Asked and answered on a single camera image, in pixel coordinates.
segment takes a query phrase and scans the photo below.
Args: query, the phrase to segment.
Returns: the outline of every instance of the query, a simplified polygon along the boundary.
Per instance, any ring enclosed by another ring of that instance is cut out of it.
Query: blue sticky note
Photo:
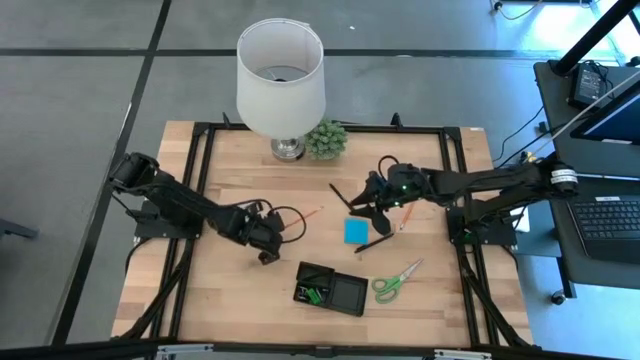
[[[344,220],[344,242],[345,244],[366,244],[368,243],[369,224],[366,220],[345,219]]]

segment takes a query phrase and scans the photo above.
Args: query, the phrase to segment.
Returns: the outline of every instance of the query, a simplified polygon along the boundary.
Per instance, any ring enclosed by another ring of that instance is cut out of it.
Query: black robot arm
[[[155,159],[140,153],[125,155],[110,174],[109,182],[118,193],[144,196],[158,207],[160,217],[175,226],[204,219],[221,236],[261,250],[258,259],[263,265],[280,258],[280,232],[284,224],[277,211],[270,210],[265,216],[259,214],[264,200],[216,204],[177,182],[160,170]]]
[[[504,169],[459,173],[399,163],[389,167],[386,179],[369,173],[365,190],[349,202],[351,215],[372,220],[381,234],[391,231],[384,211],[424,199],[440,206],[455,206],[467,193],[502,190],[490,200],[472,200],[464,207],[467,227],[485,223],[512,209],[543,199],[565,199],[577,195],[575,171],[552,159]]]

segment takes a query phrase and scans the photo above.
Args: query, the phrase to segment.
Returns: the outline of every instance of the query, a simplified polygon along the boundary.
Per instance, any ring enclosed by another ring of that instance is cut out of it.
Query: concrete floor
[[[0,48],[146,48],[161,4],[1,0]],[[505,11],[528,6],[509,3]],[[234,48],[244,28],[276,16],[310,22],[328,49],[516,51],[516,58],[326,59],[328,116],[385,124],[397,111],[406,124],[484,127],[494,156],[502,139],[541,106],[534,58],[561,54],[595,21],[591,9],[569,4],[544,4],[507,21],[473,0],[174,0],[159,47]],[[622,42],[637,41],[632,35],[625,32],[631,40]],[[626,49],[637,48],[620,49],[629,56]],[[607,40],[590,57],[616,59]],[[1,348],[48,339],[142,60],[0,56],[0,217],[40,229],[36,240],[0,242]],[[232,57],[156,58],[127,150],[154,154],[167,120],[220,121],[226,111],[239,121],[235,66]],[[534,136],[530,126],[507,143],[506,153]],[[119,207],[110,207],[70,341],[109,337],[133,228]],[[520,276],[537,344],[640,357],[640,324],[633,321],[640,317],[640,291],[578,286],[578,299],[555,307],[547,301],[560,288],[553,259],[521,258]]]

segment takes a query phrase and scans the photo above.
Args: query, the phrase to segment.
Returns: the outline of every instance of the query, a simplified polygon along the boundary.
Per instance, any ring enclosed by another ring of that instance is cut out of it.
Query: pencil
[[[306,219],[307,219],[307,218],[309,218],[311,215],[313,215],[313,214],[317,213],[318,211],[320,211],[320,210],[322,210],[322,209],[324,209],[324,206],[320,206],[319,208],[317,208],[317,209],[313,210],[312,212],[310,212],[310,213],[308,213],[308,214],[306,214],[306,215],[303,215],[302,217],[306,220]],[[302,221],[302,219],[301,219],[301,218],[298,218],[298,219],[296,219],[296,221],[294,221],[294,222],[292,222],[292,223],[289,223],[289,224],[285,225],[285,226],[284,226],[284,228],[286,229],[286,228],[288,228],[288,227],[290,227],[290,226],[293,226],[293,225],[295,225],[295,224],[299,223],[300,221]]]
[[[407,209],[407,212],[404,214],[404,218],[402,218],[402,223],[400,223],[400,230],[402,231],[402,229],[404,229],[404,225],[407,223],[407,220],[409,220],[409,216],[411,215],[411,212],[413,211],[413,206],[415,205],[415,202],[412,202],[411,204],[409,204],[409,208]]]

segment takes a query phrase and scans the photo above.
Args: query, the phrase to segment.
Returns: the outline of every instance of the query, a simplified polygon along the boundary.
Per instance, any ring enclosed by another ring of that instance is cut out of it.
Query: table lamp
[[[297,160],[304,135],[324,116],[324,48],[308,24],[267,19],[238,40],[238,92],[242,121],[271,138],[276,158]]]

